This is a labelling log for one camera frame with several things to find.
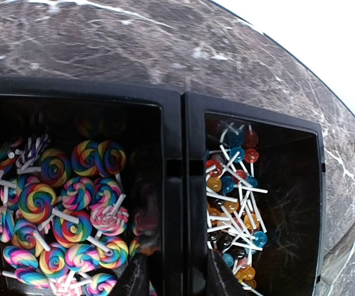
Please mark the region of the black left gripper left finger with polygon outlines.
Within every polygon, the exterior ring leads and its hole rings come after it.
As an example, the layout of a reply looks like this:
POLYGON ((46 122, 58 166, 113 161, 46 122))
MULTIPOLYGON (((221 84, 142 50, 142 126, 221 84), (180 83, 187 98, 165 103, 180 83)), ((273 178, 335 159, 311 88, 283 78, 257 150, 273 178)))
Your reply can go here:
POLYGON ((113 295, 136 296, 149 294, 148 259, 143 253, 137 253, 113 288, 113 295))

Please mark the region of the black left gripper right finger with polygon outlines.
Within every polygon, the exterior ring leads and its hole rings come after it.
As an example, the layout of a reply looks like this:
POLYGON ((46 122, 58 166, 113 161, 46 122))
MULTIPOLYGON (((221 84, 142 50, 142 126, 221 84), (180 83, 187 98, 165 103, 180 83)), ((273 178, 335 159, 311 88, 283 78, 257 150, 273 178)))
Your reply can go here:
POLYGON ((207 253, 207 295, 245 295, 222 256, 214 250, 207 253))

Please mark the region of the black three-compartment candy tray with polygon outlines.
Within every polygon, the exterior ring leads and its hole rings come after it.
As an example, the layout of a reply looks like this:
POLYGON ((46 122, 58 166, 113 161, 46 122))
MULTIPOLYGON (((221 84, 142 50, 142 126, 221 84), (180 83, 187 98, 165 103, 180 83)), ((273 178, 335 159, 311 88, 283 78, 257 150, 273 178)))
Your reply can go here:
POLYGON ((113 295, 137 253, 148 295, 207 295, 208 250, 245 295, 314 295, 324 186, 317 123, 192 92, 0 77, 0 295, 113 295), (244 144, 229 147, 237 129, 244 144), (99 142, 100 175, 73 171, 85 140, 99 142), (32 183, 57 196, 40 224, 18 207, 32 183), (129 213, 117 236, 91 224, 109 205, 129 213))

